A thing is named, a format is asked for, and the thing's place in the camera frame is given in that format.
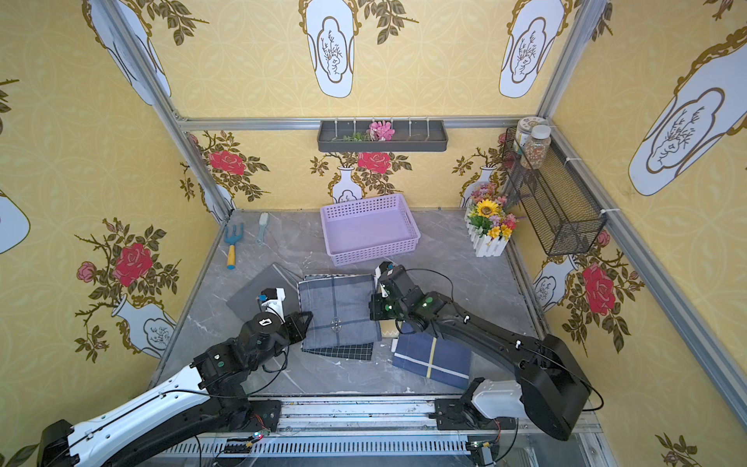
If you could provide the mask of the grey plaid pillowcase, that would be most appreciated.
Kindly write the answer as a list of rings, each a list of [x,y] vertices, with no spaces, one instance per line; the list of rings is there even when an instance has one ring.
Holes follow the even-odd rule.
[[[374,293],[375,279],[371,274],[307,276],[299,283],[298,294],[301,311],[310,311],[313,319],[303,349],[379,342],[381,327],[370,317]]]

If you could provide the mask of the black grid pillowcase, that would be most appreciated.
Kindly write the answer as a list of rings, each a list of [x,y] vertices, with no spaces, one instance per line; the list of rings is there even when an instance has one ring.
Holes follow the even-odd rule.
[[[373,343],[351,344],[350,346],[329,346],[328,348],[302,348],[303,352],[319,356],[340,358],[346,360],[371,361],[373,358]]]

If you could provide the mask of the blue striped pillowcase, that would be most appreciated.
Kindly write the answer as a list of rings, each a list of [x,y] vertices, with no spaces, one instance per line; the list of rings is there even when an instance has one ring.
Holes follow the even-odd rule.
[[[395,367],[459,389],[469,386],[471,362],[465,346],[425,333],[400,336],[393,352]]]

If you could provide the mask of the purple plastic basket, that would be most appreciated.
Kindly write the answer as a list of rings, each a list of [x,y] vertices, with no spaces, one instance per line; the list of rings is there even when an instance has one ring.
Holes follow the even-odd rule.
[[[420,240],[401,194],[327,205],[320,215],[326,251],[336,267],[410,253]]]

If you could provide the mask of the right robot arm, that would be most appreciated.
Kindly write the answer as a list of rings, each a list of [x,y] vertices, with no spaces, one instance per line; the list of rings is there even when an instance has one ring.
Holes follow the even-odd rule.
[[[381,263],[375,270],[377,292],[370,301],[373,320],[395,319],[416,334],[456,342],[511,372],[521,393],[517,402],[542,432],[567,441],[596,392],[581,366],[558,337],[521,336],[466,311],[452,297],[423,292],[403,266]]]

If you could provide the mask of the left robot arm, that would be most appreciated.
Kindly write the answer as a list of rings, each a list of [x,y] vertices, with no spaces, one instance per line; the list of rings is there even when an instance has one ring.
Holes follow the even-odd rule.
[[[39,466],[136,466],[200,434],[262,428],[276,401],[253,403],[243,383],[302,342],[310,311],[271,311],[246,321],[239,335],[210,346],[164,383],[102,416],[44,429]]]

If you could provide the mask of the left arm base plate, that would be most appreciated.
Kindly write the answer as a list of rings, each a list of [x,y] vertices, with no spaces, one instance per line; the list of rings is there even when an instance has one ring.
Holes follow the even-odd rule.
[[[277,399],[210,399],[200,405],[200,433],[249,432],[268,429],[276,432],[282,403]]]

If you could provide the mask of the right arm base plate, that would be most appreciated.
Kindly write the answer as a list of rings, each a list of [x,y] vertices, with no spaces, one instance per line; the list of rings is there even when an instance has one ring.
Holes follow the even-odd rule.
[[[438,430],[512,430],[517,427],[515,418],[486,418],[470,404],[460,399],[436,399],[434,412],[429,418],[435,420]]]

